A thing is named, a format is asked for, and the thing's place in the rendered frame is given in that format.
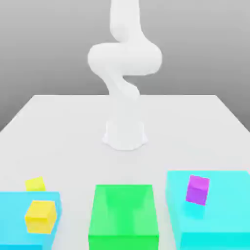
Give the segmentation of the small purple cube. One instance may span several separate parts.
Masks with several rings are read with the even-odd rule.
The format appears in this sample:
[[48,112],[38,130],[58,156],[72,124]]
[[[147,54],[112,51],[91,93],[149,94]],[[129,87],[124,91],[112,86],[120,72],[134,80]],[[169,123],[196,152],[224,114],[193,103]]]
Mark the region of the small purple cube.
[[190,175],[187,186],[186,201],[205,206],[208,196],[209,178]]

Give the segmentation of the small yellow cube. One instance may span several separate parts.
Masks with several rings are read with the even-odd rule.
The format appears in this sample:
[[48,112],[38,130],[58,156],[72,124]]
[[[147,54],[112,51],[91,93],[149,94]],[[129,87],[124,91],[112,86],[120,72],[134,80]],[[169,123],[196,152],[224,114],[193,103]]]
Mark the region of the small yellow cube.
[[33,200],[25,215],[28,233],[50,234],[57,219],[54,201]]
[[46,191],[43,177],[35,177],[25,181],[26,191]]

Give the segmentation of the large green box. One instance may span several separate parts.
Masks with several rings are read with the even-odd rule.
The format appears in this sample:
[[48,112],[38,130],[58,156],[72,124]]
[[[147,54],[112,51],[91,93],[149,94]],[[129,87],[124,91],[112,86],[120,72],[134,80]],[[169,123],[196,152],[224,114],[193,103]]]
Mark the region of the large green box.
[[96,185],[89,250],[159,250],[152,185]]

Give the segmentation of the large cyan box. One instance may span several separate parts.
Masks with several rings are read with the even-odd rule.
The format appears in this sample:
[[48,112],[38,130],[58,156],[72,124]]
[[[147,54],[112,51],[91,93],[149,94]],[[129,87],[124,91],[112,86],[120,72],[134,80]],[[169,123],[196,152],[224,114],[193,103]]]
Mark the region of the large cyan box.
[[[186,201],[189,177],[209,178],[205,206]],[[250,173],[169,170],[166,201],[176,250],[250,250]]]

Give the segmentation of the large blue box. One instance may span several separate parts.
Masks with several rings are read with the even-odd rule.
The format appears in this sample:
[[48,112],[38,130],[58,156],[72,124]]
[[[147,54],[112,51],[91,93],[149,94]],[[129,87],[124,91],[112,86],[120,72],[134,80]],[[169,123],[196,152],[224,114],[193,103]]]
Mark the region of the large blue box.
[[[28,233],[25,215],[34,200],[55,202],[57,219],[50,234]],[[0,250],[52,250],[61,214],[57,191],[0,191]]]

